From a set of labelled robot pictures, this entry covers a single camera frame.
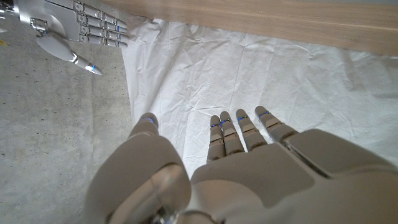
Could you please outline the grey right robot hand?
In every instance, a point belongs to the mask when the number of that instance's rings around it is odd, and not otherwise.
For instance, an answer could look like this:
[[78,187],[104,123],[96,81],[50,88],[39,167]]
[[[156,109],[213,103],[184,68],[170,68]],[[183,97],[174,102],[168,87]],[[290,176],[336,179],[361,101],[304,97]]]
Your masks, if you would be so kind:
[[125,48],[127,24],[98,8],[77,0],[15,0],[2,3],[11,14],[37,31],[36,42],[46,52],[96,75],[101,69],[72,50],[67,43]]

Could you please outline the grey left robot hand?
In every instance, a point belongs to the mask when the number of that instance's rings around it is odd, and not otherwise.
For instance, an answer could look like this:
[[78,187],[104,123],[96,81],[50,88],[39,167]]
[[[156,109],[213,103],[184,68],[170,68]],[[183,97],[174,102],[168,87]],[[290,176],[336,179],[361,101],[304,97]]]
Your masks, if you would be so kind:
[[298,132],[262,106],[210,119],[205,165],[188,175],[143,114],[87,191],[86,223],[396,223],[397,168],[319,129]]

